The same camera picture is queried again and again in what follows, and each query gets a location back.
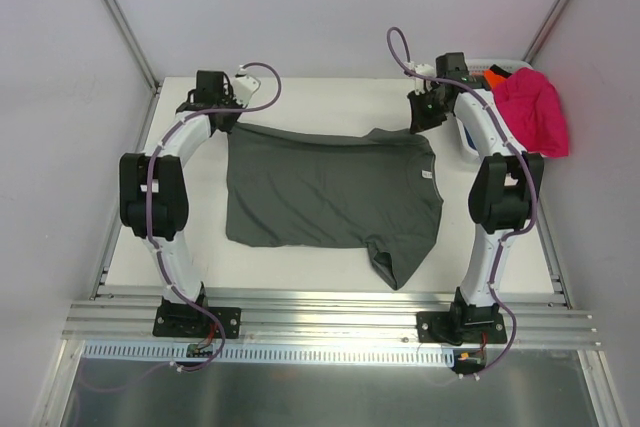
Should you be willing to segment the grey t shirt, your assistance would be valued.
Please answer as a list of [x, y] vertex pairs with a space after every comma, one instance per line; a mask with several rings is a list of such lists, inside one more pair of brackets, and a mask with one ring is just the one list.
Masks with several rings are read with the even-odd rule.
[[362, 248], [399, 290], [437, 243], [435, 166], [429, 141], [407, 130], [352, 137], [239, 124], [228, 137], [226, 235], [251, 247]]

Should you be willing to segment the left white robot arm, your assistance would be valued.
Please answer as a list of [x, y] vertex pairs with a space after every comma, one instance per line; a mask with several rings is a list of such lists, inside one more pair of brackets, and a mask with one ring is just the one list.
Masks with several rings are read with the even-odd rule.
[[160, 138], [119, 161], [121, 223], [143, 240], [163, 281], [160, 319], [176, 322], [188, 335], [208, 328], [210, 312], [202, 276], [193, 267], [186, 243], [189, 200], [184, 167], [215, 132], [230, 131], [259, 86], [244, 68], [233, 77], [199, 71], [195, 88]]

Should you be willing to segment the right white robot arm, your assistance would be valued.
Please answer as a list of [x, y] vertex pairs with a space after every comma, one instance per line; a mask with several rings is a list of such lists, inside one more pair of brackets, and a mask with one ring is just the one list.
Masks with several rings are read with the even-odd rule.
[[470, 72], [463, 53], [443, 54], [434, 67], [406, 62], [405, 69], [415, 80], [407, 96], [411, 133], [436, 128], [454, 116], [481, 160], [468, 197], [475, 237], [467, 272], [448, 310], [418, 313], [419, 340], [504, 344], [501, 277], [516, 237], [535, 226], [544, 159], [511, 133], [488, 82]]

